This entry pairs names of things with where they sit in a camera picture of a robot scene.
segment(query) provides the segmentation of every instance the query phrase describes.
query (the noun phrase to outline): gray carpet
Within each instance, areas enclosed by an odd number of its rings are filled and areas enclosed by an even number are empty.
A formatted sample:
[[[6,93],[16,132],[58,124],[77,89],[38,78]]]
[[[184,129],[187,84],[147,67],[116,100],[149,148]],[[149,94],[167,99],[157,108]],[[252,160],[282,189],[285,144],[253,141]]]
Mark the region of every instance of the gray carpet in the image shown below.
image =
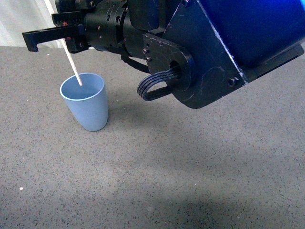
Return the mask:
[[[99,132],[60,96],[64,50],[0,47],[1,229],[305,227],[304,57],[199,110],[143,101],[118,55],[73,57],[106,81]]]

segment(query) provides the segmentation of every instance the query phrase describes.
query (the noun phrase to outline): cotton swab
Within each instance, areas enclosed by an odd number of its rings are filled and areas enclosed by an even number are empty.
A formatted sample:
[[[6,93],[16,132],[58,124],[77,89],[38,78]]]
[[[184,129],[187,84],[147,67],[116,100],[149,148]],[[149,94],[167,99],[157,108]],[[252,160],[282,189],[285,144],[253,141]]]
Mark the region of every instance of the cotton swab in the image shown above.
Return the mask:
[[[61,39],[61,43],[62,43],[62,45],[63,45],[64,50],[66,51],[67,57],[68,57],[68,59],[69,59],[69,62],[70,62],[70,64],[71,64],[71,67],[72,67],[72,69],[73,69],[73,71],[74,71],[74,74],[75,74],[75,76],[76,76],[76,78],[77,78],[77,81],[78,81],[79,85],[82,86],[81,77],[80,77],[80,75],[78,75],[78,72],[77,72],[77,70],[76,70],[75,63],[74,63],[74,61],[73,61],[73,59],[72,59],[71,53],[69,53],[69,50],[68,50],[68,47],[67,47],[67,44],[66,44],[65,40],[64,40],[64,39]]]
[[[45,2],[46,6],[48,8],[48,11],[49,11],[50,15],[52,15],[54,13],[54,9],[52,7],[52,4],[51,4],[50,0],[44,0],[44,2]],[[64,48],[64,50],[65,50],[65,52],[67,54],[67,57],[69,59],[70,65],[71,65],[71,67],[72,67],[72,69],[74,71],[74,74],[75,74],[75,76],[77,78],[77,81],[78,81],[79,85],[82,86],[81,77],[80,77],[80,75],[78,74],[78,72],[76,70],[76,66],[75,66],[74,61],[72,59],[71,53],[69,53],[66,41],[64,39],[61,39],[61,43],[62,43],[63,48]]]

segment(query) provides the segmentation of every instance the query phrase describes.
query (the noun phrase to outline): screw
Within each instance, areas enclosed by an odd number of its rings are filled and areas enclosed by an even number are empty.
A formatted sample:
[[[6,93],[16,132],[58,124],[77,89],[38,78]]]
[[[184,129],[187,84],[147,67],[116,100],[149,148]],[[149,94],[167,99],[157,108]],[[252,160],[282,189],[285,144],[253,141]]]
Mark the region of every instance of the screw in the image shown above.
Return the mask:
[[[230,78],[230,79],[228,80],[228,85],[229,85],[229,87],[234,87],[234,86],[237,85],[237,83],[238,83],[238,78],[237,78],[237,77]]]
[[[149,52],[148,49],[143,49],[143,53],[144,53],[144,54],[146,54],[146,53],[148,53],[148,52]]]
[[[191,0],[183,0],[182,5],[185,8],[188,8],[191,4]]]

